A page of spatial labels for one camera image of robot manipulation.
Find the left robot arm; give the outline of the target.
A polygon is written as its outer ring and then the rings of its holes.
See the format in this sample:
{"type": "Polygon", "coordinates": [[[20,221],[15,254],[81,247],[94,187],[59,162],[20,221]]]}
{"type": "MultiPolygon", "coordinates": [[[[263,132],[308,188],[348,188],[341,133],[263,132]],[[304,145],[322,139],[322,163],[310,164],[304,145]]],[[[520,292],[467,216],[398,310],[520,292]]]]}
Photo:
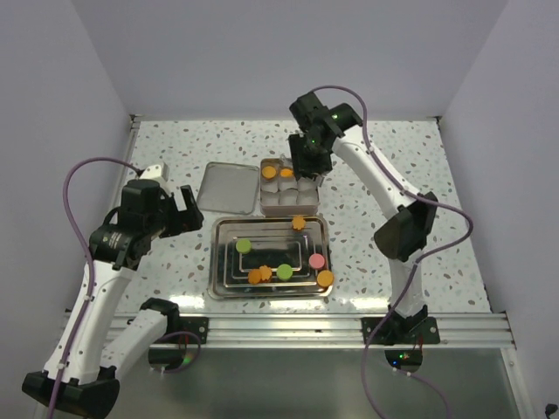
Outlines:
{"type": "Polygon", "coordinates": [[[25,394],[50,411],[105,418],[116,403],[121,380],[151,344],[181,335],[202,344],[182,327],[178,305],[156,298],[145,301],[125,330],[106,342],[121,296],[152,242],[203,226],[190,186],[180,191],[184,210],[159,182],[132,180],[121,191],[120,206],[90,236],[89,259],[65,331],[43,368],[27,374],[22,384],[25,394]]]}

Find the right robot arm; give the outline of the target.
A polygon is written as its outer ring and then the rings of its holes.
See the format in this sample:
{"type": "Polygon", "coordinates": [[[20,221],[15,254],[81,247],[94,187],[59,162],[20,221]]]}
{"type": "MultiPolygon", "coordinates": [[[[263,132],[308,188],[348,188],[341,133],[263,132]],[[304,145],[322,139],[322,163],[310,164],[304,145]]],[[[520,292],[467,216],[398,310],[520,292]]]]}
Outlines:
{"type": "Polygon", "coordinates": [[[367,116],[342,103],[329,108],[314,92],[289,107],[298,133],[288,138],[296,178],[320,182],[333,169],[332,158],[345,162],[376,200],[385,218],[373,239],[388,259],[392,295],[386,319],[377,327],[385,343],[409,342],[428,319],[422,297],[418,258],[431,234],[437,197],[408,183],[369,139],[367,116]]]}

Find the metal tongs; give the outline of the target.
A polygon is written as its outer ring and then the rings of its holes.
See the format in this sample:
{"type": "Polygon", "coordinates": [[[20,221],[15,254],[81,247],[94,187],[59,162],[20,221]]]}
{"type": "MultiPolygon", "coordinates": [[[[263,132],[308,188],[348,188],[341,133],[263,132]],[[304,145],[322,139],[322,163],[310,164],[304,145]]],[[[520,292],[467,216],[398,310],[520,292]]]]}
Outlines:
{"type": "Polygon", "coordinates": [[[321,164],[318,157],[310,155],[296,155],[292,157],[282,154],[279,160],[284,167],[293,170],[297,181],[304,179],[312,183],[316,188],[321,186],[323,179],[319,171],[321,164]]]}

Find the silver tin lid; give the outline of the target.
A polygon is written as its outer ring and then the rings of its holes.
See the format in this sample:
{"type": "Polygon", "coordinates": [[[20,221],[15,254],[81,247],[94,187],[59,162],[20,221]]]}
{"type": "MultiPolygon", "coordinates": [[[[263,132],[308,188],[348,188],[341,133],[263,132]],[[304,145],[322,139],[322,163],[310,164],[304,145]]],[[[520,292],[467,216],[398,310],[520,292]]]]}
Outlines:
{"type": "Polygon", "coordinates": [[[204,211],[250,215],[258,192],[256,166],[211,161],[204,171],[197,206],[204,211]]]}

